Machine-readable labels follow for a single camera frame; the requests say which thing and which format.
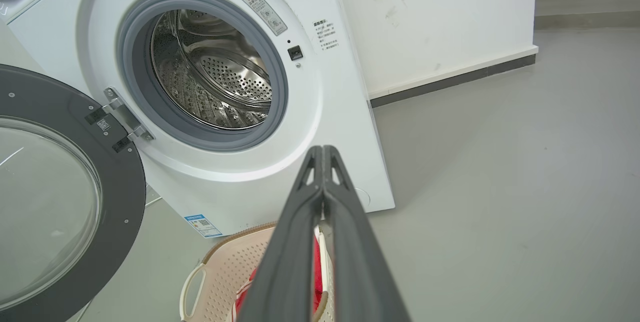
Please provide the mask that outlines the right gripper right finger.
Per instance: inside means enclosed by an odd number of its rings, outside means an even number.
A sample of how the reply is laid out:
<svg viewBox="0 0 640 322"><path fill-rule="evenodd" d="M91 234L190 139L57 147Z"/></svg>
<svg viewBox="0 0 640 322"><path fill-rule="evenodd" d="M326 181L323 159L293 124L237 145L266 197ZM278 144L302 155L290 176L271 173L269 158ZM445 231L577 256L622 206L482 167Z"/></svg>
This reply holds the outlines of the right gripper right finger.
<svg viewBox="0 0 640 322"><path fill-rule="evenodd" d="M323 148L325 210L333 228L336 322L411 322L338 149Z"/></svg>

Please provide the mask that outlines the white text notice sticker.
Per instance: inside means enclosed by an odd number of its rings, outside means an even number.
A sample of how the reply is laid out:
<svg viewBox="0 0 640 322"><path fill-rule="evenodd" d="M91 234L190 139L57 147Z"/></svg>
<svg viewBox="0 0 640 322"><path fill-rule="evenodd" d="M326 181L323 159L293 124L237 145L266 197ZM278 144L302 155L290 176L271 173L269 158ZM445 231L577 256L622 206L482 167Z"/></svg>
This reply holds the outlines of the white text notice sticker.
<svg viewBox="0 0 640 322"><path fill-rule="evenodd" d="M333 21L322 19L313 22L314 41L320 51L333 50L340 46L338 30Z"/></svg>

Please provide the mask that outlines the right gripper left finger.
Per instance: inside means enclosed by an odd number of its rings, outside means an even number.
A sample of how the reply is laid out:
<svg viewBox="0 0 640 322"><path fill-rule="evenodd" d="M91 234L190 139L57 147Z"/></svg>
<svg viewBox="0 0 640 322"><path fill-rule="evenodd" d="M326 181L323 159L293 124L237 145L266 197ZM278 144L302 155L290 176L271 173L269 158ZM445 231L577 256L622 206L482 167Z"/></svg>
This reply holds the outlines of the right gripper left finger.
<svg viewBox="0 0 640 322"><path fill-rule="evenodd" d="M286 199L237 322L311 322L314 228L323 210L323 150L313 146Z"/></svg>

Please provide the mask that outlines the red garment with white trim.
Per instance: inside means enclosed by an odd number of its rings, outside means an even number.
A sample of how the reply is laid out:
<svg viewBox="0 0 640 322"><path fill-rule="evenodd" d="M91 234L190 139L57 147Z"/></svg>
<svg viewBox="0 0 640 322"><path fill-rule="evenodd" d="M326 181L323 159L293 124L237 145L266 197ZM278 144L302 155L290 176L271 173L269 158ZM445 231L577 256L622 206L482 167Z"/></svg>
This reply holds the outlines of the red garment with white trim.
<svg viewBox="0 0 640 322"><path fill-rule="evenodd" d="M322 250L320 249L318 236L314 237L313 257L314 290L312 299L313 307L311 311L315 315L320 306L323 295ZM233 302L230 312L226 316L225 322L237 322L238 313L240 312L241 306L246 299L247 292L249 291L249 288L253 283L257 271L258 268L255 268L250 274L249 279L247 279L247 281L245 281L245 283L237 291L235 301Z"/></svg>

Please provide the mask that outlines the beige perforated laundry basket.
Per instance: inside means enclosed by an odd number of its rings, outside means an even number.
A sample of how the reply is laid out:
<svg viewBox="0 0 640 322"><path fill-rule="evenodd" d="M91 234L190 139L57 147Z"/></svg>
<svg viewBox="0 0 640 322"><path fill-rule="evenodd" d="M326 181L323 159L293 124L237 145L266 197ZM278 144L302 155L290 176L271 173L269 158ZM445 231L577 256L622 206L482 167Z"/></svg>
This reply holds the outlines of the beige perforated laundry basket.
<svg viewBox="0 0 640 322"><path fill-rule="evenodd" d="M179 299L180 322L226 322L236 293L259 266L276 223L240 231L215 245L190 272ZM333 262L321 227L314 228L320 243L323 295L311 322L335 322Z"/></svg>

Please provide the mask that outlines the white front-load washing machine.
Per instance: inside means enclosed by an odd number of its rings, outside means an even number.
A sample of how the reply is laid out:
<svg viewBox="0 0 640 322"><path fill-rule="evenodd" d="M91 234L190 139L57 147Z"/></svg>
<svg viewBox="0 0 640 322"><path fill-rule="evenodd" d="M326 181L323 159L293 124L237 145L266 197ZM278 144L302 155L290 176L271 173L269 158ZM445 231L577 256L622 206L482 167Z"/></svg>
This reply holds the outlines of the white front-load washing machine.
<svg viewBox="0 0 640 322"><path fill-rule="evenodd" d="M338 149L366 212L393 209L342 0L266 1L279 36L243 0L0 0L0 23L44 74L131 128L146 182L183 219L222 235L274 221L316 145ZM322 19L333 50L314 41Z"/></svg>

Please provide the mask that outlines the grey caution sticker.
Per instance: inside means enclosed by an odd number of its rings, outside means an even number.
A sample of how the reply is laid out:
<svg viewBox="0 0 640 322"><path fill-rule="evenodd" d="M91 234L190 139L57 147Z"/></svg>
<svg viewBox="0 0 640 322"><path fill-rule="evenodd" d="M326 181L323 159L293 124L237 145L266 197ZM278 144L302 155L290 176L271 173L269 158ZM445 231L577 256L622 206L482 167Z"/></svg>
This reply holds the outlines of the grey caution sticker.
<svg viewBox="0 0 640 322"><path fill-rule="evenodd" d="M274 33L275 36L279 36L288 30L286 24L282 21L281 17L274 9L269 5L266 0L243 0L260 19L267 25L267 27Z"/></svg>

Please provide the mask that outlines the blue energy label sticker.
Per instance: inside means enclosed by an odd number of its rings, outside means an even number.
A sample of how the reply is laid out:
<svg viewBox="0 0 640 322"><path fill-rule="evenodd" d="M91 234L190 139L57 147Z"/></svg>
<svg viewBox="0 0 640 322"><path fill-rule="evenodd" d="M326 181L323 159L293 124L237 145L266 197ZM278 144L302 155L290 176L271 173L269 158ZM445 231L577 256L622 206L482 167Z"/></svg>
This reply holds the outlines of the blue energy label sticker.
<svg viewBox="0 0 640 322"><path fill-rule="evenodd" d="M221 237L223 234L219 231L204 215L186 216L184 219L204 238Z"/></svg>

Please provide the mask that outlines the round black glass washer door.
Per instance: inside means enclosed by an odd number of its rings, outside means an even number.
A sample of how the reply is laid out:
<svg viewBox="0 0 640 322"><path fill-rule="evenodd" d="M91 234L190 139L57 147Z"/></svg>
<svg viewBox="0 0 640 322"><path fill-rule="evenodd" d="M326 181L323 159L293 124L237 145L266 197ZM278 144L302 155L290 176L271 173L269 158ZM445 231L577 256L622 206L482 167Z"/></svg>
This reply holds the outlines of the round black glass washer door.
<svg viewBox="0 0 640 322"><path fill-rule="evenodd" d="M67 322L89 304L137 238L145 178L100 103L0 64L0 322Z"/></svg>

